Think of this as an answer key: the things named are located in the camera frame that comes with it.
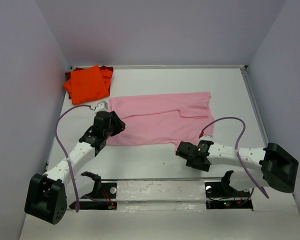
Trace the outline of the pink t shirt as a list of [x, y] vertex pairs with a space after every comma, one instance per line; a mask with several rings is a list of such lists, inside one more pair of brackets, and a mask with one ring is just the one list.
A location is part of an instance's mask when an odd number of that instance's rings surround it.
[[110, 111], [125, 123], [125, 130], [111, 137], [110, 146], [142, 146], [190, 142], [214, 120], [204, 92], [112, 97]]

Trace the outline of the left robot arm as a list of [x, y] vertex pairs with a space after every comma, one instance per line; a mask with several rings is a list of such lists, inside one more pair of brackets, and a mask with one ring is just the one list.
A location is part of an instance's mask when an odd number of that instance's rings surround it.
[[115, 111], [98, 111], [93, 124], [78, 140], [71, 152], [54, 168], [44, 174], [36, 173], [29, 182], [24, 211], [52, 225], [63, 218], [66, 209], [74, 204], [80, 209], [80, 198], [94, 198], [100, 194], [101, 185], [87, 181], [83, 189], [76, 184], [75, 176], [106, 146], [107, 140], [125, 130], [125, 123]]

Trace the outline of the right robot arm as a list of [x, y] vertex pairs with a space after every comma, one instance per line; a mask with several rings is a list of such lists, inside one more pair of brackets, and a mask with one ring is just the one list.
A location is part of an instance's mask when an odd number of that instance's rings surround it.
[[175, 152], [186, 166], [208, 172], [211, 166], [241, 167], [230, 169], [221, 179], [220, 190], [225, 196], [253, 187], [271, 187], [283, 193], [293, 193], [299, 162], [276, 143], [267, 147], [240, 148], [201, 139], [198, 145], [182, 141]]

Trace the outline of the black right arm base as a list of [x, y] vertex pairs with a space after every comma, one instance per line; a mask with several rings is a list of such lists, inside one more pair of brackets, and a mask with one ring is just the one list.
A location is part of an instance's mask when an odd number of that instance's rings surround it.
[[247, 209], [252, 210], [252, 193], [250, 191], [238, 191], [230, 186], [230, 177], [234, 171], [225, 173], [220, 181], [205, 183], [206, 209], [225, 210], [225, 209]]

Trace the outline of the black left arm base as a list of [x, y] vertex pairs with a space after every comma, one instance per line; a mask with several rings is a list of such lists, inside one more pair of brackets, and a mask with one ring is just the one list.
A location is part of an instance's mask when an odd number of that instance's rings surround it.
[[75, 176], [79, 200], [76, 199], [73, 184], [66, 187], [68, 208], [75, 210], [110, 210], [117, 209], [116, 181], [103, 180], [100, 175], [85, 171]]

